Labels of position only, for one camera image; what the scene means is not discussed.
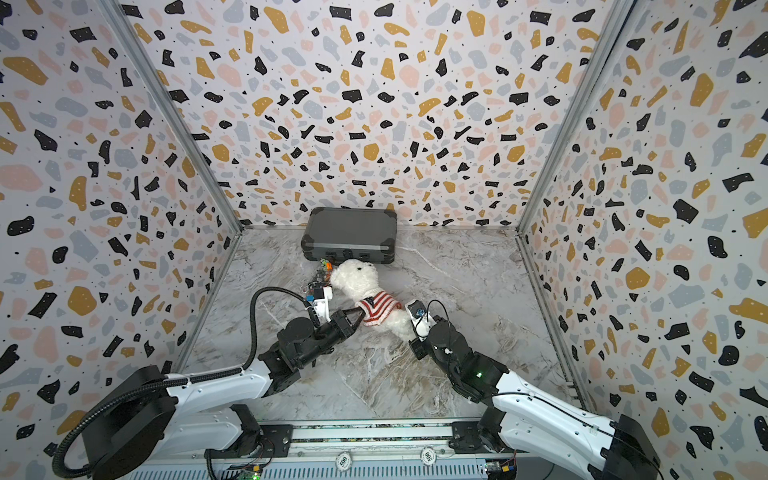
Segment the white teddy bear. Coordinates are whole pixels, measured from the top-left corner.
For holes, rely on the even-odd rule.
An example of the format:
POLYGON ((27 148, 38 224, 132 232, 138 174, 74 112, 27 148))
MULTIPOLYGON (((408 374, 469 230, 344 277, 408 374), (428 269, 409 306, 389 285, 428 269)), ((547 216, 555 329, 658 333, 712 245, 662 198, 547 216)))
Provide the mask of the white teddy bear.
MULTIPOLYGON (((330 284, 334 289, 341 290, 355 303, 372 295, 378 289, 384 290, 379 285, 379 276, 375 265, 355 259, 346 260, 335 267, 330 276, 330 284)), ((394 311, 381 325, 367 327, 384 328, 403 341, 410 342, 416 335, 412 329, 410 316, 405 309, 407 303, 400 303, 403 306, 402 310, 394 311)))

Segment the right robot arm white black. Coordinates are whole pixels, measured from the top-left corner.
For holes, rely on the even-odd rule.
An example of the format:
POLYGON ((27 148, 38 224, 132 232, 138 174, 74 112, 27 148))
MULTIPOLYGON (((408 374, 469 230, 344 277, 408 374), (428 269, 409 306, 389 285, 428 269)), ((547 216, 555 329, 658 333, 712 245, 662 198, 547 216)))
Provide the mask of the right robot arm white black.
POLYGON ((430 357, 452 388, 486 411, 478 423, 489 450, 523 450, 582 479, 662 479, 661 461, 639 423, 577 408, 473 350, 448 320, 410 320, 417 358, 430 357))

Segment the red white striped knitted sweater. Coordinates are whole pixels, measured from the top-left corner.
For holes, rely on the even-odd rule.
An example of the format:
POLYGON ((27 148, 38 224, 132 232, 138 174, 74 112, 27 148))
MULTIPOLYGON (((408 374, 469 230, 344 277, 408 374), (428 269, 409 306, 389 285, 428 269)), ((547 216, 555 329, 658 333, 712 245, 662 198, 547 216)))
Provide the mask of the red white striped knitted sweater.
POLYGON ((382 289, 358 300, 355 305, 364 312, 363 324, 365 326, 381 325, 394 311, 403 309, 402 304, 397 299, 382 289))

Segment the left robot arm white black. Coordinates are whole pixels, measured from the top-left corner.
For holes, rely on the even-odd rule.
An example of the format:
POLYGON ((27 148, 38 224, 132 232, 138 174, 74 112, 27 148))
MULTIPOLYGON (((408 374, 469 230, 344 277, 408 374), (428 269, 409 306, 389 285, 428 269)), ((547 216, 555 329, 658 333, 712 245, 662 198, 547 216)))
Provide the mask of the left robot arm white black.
POLYGON ((83 431, 89 477, 118 479, 154 456, 207 451, 215 458, 277 455, 247 403, 283 392, 305 367, 334 351, 361 325, 362 308, 339 310, 321 326, 291 320, 249 367, 161 375, 143 369, 100 404, 83 431))

